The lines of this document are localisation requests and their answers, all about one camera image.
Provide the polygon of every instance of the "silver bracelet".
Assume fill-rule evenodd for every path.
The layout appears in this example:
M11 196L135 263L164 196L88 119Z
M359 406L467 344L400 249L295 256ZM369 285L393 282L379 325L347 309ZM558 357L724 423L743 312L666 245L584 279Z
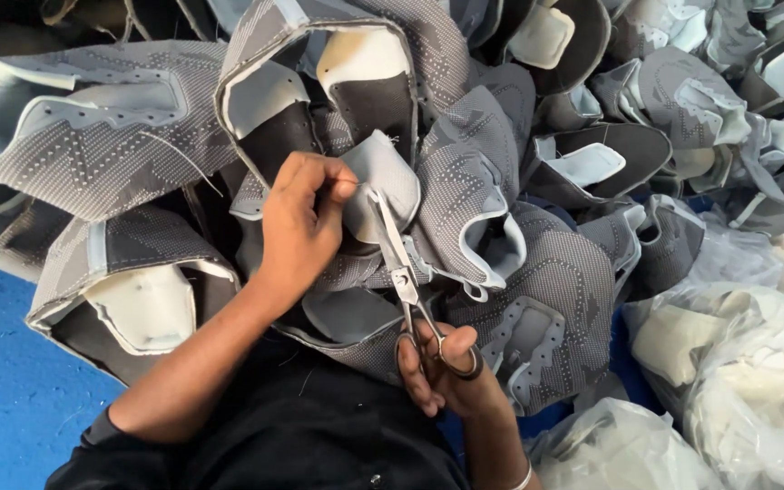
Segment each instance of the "silver bracelet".
M528 486L528 482L531 481L531 475L534 474L534 467L531 466L531 462L528 462L528 474L525 476L525 480L522 480L522 483L514 486L510 490L523 490L526 486Z

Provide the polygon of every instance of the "hand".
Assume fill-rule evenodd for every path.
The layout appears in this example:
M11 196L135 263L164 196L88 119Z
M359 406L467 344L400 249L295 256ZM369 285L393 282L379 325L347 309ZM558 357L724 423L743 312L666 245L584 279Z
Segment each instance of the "hand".
M429 324L417 318L413 321L419 332L425 374L420 372L417 350L407 338L398 339L398 369L410 397L426 415L434 417L441 408L448 407L462 418L507 412L515 418L489 366L476 379L460 379L436 358L437 341ZM469 326L455 328L447 323L438 323L437 328L447 336L443 340L443 356L457 369L472 369L474 361L468 350L476 342L476 330Z
M263 210L265 247L251 282L291 308L331 262L341 246L344 203L359 180L342 160L292 152L283 162ZM318 213L316 193L323 192Z

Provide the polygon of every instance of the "forearm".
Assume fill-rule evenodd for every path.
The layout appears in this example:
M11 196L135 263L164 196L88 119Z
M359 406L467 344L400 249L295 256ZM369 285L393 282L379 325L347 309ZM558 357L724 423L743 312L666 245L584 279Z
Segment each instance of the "forearm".
M530 463L509 406L463 418L463 428L468 473L475 490L508 490L522 483ZM532 475L525 488L542 487Z
M251 281L111 405L120 430L152 442L189 440L207 421L233 374L282 312L274 293Z

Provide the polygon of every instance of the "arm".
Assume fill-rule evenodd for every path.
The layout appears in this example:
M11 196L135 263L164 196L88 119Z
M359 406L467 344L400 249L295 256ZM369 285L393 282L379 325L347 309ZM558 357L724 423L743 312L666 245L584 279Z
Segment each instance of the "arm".
M406 338L398 342L398 365L404 384L413 401L429 417L448 407L462 417L465 458L474 489L507 490L516 488L531 471L522 448L516 415L507 396L491 370L484 368L477 379L463 381L455 377L439 360L437 342L424 320L415 320L423 350L424 371L419 357ZM468 349L476 342L476 330L455 328L438 323L447 335L443 341L444 356L463 371L471 369ZM525 490L541 490L537 475L532 474Z
M357 182L341 160L289 156L265 203L259 271L231 303L114 401L108 413L115 427L160 443L190 440L202 428L251 347L337 252L343 204ZM329 192L315 213L322 186Z

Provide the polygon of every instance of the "shirt sleeve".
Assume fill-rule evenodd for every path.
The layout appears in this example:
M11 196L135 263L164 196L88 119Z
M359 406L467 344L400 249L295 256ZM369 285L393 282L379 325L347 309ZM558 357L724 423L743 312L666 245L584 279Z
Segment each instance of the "shirt sleeve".
M105 409L80 436L71 459L45 490L164 490L173 488L179 446L152 444L117 429Z

